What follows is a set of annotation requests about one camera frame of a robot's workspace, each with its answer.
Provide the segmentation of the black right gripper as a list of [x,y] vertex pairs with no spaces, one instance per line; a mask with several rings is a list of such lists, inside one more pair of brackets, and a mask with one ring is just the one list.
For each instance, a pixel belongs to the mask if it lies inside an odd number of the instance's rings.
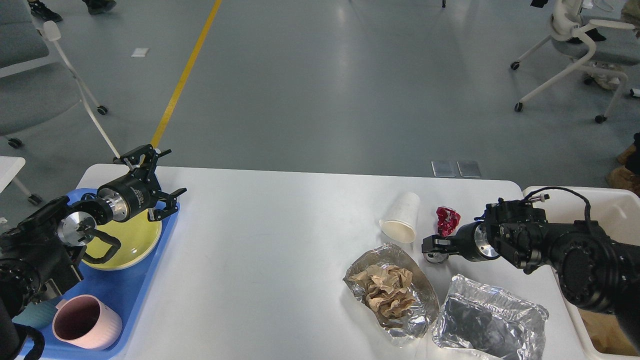
[[422,240],[423,256],[458,255],[470,262],[492,261],[500,258],[496,249],[489,243],[485,223],[476,221],[458,229],[451,236],[429,235]]

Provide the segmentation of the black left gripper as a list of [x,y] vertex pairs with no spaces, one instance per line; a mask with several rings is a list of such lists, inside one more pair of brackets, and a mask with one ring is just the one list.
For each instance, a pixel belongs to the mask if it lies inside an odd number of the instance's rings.
[[[155,176],[158,160],[171,152],[141,145],[113,158],[113,164],[128,167],[128,175],[99,187],[97,196],[109,206],[114,221],[128,221],[148,210],[147,220],[155,223],[178,212],[178,197],[188,189],[180,187],[173,193],[165,193]],[[164,207],[155,208],[158,202]]]

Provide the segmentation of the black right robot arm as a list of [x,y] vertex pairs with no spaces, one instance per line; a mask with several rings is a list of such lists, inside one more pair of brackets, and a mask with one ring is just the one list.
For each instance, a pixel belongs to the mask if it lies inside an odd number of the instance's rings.
[[549,198],[540,187],[522,199],[499,198],[483,215],[454,235],[423,239],[423,257],[441,264],[450,255],[470,262],[503,258],[525,274],[549,265],[558,275],[563,297],[579,309],[614,315],[622,332],[639,348],[640,248],[615,241],[591,218],[590,201],[583,219],[551,223],[534,202]]

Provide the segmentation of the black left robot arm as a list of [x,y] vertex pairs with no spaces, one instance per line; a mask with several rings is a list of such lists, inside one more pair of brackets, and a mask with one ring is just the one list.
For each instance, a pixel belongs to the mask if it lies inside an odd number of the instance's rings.
[[114,158],[128,173],[70,203],[60,196],[46,203],[16,227],[1,235],[1,358],[13,360],[28,338],[34,346],[28,360],[41,358],[45,339],[32,326],[13,322],[30,303],[64,295],[83,280],[79,264],[103,264],[122,244],[98,230],[112,221],[125,223],[142,212],[151,222],[178,212],[178,197],[162,191],[156,175],[158,160],[170,150],[141,145]]

